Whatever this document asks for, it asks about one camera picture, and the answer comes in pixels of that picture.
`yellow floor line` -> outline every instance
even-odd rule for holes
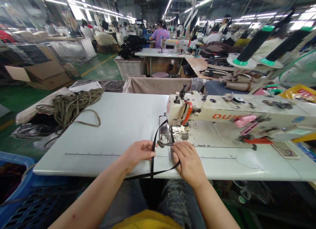
[[[13,123],[15,123],[15,120],[9,120],[9,121],[5,122],[3,125],[0,126],[0,131],[6,129],[7,127],[9,127]]]
[[[117,53],[115,53],[114,55],[110,56],[109,58],[107,58],[106,60],[100,62],[99,64],[97,64],[96,66],[92,67],[91,69],[87,70],[86,72],[84,72],[81,76],[85,76],[87,75],[88,73],[90,73],[92,70],[98,68],[101,64],[104,64],[105,62],[109,61],[110,59],[112,59],[114,56],[116,56]]]

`jeans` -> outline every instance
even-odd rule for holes
[[[148,206],[139,179],[123,181],[100,228],[112,228],[145,209]],[[168,180],[156,211],[171,217],[183,228],[206,228],[192,188],[184,180]]]

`industrial sewing machine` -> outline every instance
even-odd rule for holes
[[[275,144],[316,132],[316,104],[265,95],[169,96],[160,144],[187,140],[194,146],[245,147]]]
[[[189,40],[173,40],[162,38],[160,40],[161,53],[163,52],[162,49],[166,48],[166,45],[174,46],[173,52],[175,54],[182,54],[182,52],[185,53],[185,51],[190,46],[190,42],[191,41]]]

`orange lever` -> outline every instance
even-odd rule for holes
[[[189,117],[190,117],[190,115],[191,115],[191,112],[192,112],[192,102],[184,102],[186,105],[189,105],[189,109],[188,109],[188,112],[187,112],[187,115],[186,115],[186,117],[184,118],[184,120],[181,122],[181,125],[184,125],[187,121],[188,121],[188,119],[189,119]]]

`black strap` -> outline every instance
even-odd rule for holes
[[[156,134],[155,134],[155,138],[154,138],[154,141],[153,141],[153,144],[152,144],[152,148],[151,150],[154,152],[155,151],[155,145],[156,145],[156,138],[157,138],[157,134],[158,134],[158,131],[160,129],[160,127],[162,127],[165,123],[167,123],[168,120],[165,120],[157,129],[156,131]],[[170,129],[170,134],[171,134],[171,140],[172,140],[172,144],[174,143],[174,138],[173,138],[173,134],[172,134],[172,129]],[[178,161],[178,163],[176,165],[174,165],[172,168],[170,168],[169,170],[172,170],[172,169],[175,169],[177,168],[178,166],[180,165],[180,160]],[[125,180],[134,180],[134,179],[140,179],[140,178],[144,178],[144,177],[149,177],[151,179],[154,178],[154,175],[158,175],[160,173],[163,173],[163,172],[166,172],[166,171],[169,171],[169,170],[163,170],[163,171],[157,171],[157,172],[154,172],[154,157],[151,158],[151,167],[150,167],[150,173],[146,173],[146,174],[142,174],[142,175],[137,175],[137,176],[132,176],[132,177],[129,177],[129,178],[125,178]]]

